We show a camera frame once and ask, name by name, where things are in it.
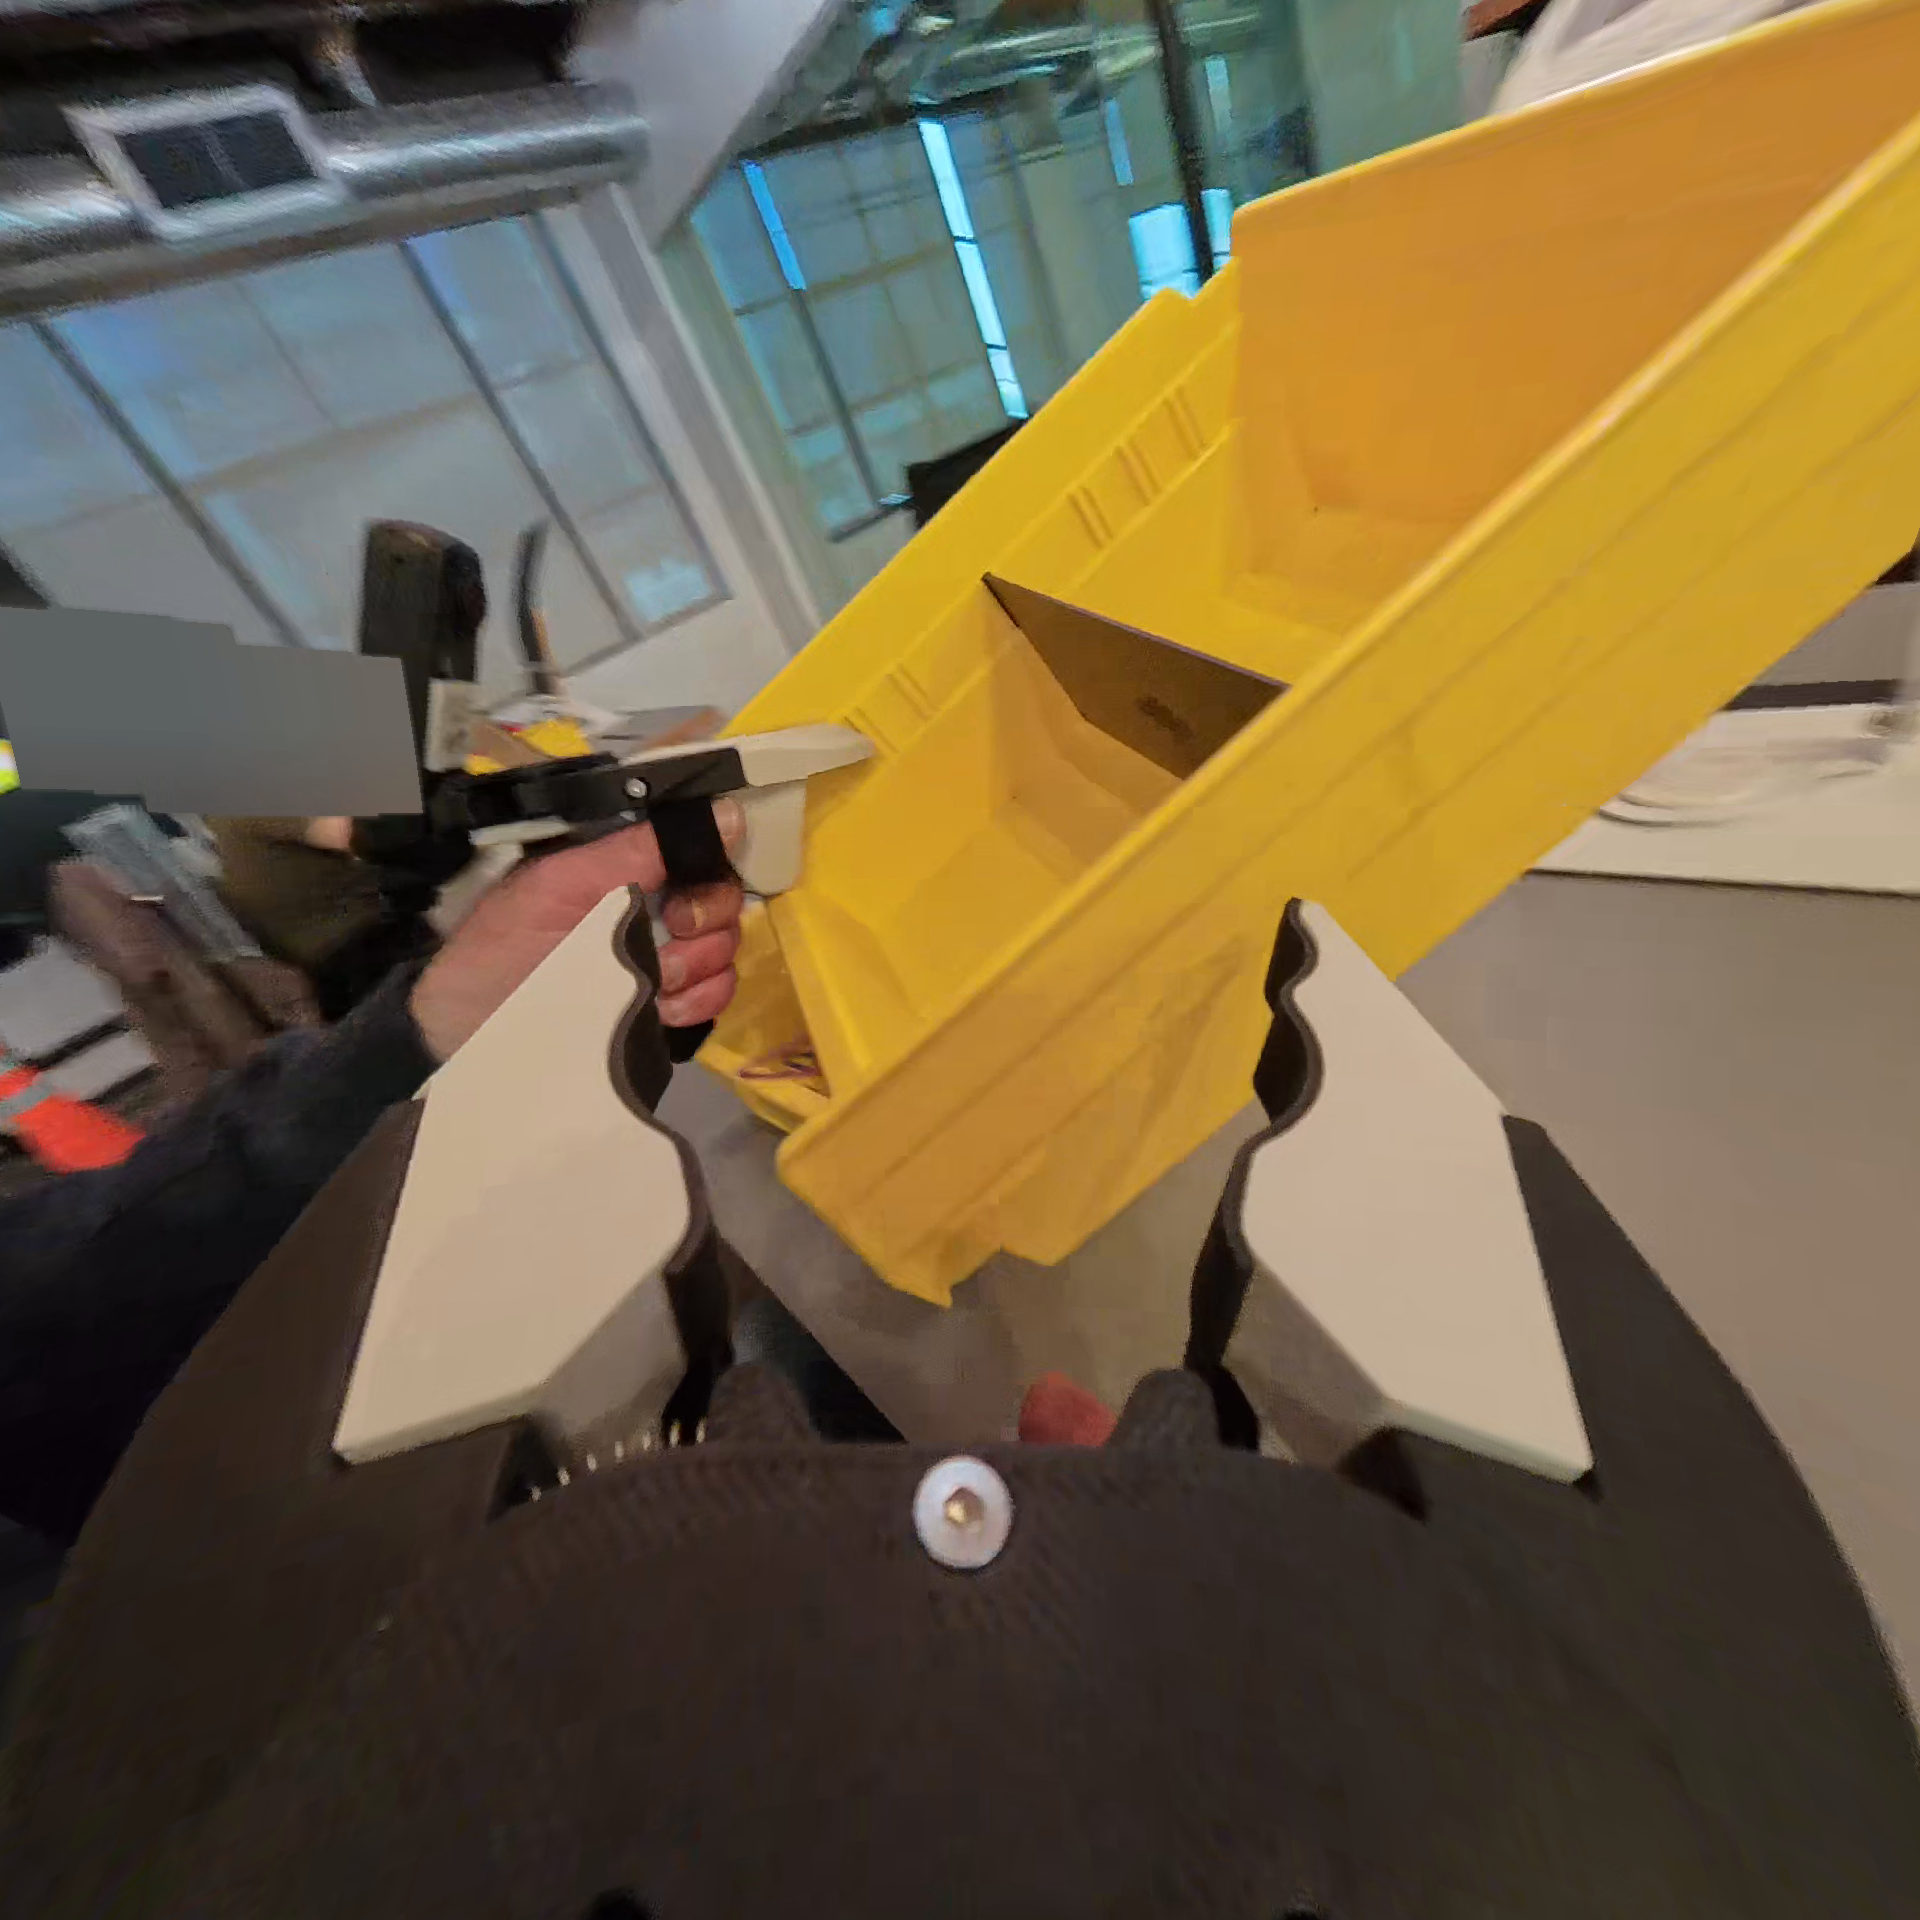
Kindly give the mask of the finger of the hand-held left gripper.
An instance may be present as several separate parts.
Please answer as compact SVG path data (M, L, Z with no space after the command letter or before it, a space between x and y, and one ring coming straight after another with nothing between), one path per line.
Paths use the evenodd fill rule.
M805 777L741 787L741 888L774 904L805 861Z
M796 787L872 759L872 740L854 725L778 725L778 732L733 732L733 755L741 755L741 787Z

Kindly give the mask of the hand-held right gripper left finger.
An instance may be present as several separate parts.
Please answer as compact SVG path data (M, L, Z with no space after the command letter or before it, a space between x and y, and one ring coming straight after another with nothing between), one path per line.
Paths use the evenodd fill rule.
M695 1444L733 1363L733 1283L672 1059L645 892L561 948L424 1079L332 1449L530 1424L558 1464Z

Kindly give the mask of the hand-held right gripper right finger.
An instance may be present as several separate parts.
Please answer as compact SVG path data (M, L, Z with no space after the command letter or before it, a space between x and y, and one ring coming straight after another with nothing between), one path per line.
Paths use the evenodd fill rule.
M1587 1478L1499 1090L1323 904L1285 907L1263 1001L1263 1132L1189 1283L1189 1369L1302 1464L1401 1428Z

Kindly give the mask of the yellow plastic bin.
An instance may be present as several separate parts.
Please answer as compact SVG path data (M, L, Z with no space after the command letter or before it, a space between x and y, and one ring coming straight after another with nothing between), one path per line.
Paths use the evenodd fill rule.
M1236 215L733 732L854 725L707 1068L893 1287L1064 1265L1253 1085L1285 904L1395 975L1920 516L1920 5L1795 5ZM1287 693L1193 777L986 574Z

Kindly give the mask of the person's left hand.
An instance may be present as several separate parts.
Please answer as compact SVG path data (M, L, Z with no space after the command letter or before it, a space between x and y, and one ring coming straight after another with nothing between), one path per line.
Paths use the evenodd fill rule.
M424 1068L445 1068L539 969L590 920L600 904L657 907L657 1027L697 1033L724 1018L741 992L741 913L749 888L672 879L651 829L616 829L602 844L539 854L509 871L424 955L404 992Z

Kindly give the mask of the black bin divider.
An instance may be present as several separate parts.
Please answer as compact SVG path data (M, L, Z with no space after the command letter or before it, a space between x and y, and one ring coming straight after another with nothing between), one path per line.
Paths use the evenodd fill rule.
M986 574L1018 636L1047 661L1075 710L1193 777L1236 732L1249 732L1287 683L1249 665L1189 653L1064 597Z

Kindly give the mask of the ceiling air vent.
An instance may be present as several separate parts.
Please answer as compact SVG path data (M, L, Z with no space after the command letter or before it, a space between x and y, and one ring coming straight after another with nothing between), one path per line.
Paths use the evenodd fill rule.
M270 78L69 103L60 120L161 242L297 225L348 202L348 178L311 118Z

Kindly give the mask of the silver air duct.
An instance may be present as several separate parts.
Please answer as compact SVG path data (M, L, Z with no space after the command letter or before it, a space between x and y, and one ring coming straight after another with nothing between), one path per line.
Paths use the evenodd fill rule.
M616 78L540 78L509 93L445 93L404 108L303 108L348 202L297 225L215 228L161 242L136 225L126 194L86 165L80 136L56 155L8 155L0 273L8 300L31 306L56 286L126 275L146 260L221 260L303 234L404 225L424 210L480 210L550 194L569 185L628 178L651 127Z

